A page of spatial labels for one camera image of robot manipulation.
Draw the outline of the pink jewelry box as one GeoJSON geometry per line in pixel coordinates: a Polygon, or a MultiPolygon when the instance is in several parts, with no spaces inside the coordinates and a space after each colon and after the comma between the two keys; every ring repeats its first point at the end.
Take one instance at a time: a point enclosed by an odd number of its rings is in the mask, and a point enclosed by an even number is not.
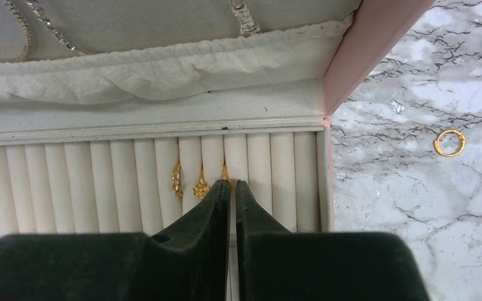
{"type": "Polygon", "coordinates": [[[217,179],[335,227],[330,116],[431,1],[0,1],[0,237],[145,232],[217,179]]]}

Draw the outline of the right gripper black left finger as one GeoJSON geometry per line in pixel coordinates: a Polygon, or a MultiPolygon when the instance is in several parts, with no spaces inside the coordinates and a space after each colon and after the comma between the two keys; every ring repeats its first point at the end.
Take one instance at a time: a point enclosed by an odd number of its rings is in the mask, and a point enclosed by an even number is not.
{"type": "Polygon", "coordinates": [[[155,235],[7,235],[0,300],[225,300],[230,185],[155,235]]]}

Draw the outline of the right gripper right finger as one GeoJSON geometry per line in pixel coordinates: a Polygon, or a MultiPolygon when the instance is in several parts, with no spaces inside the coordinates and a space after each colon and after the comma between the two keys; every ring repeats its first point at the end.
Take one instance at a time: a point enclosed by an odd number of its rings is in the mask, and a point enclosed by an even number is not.
{"type": "Polygon", "coordinates": [[[428,300],[408,246],[383,232],[293,233],[235,190],[242,300],[428,300]]]}

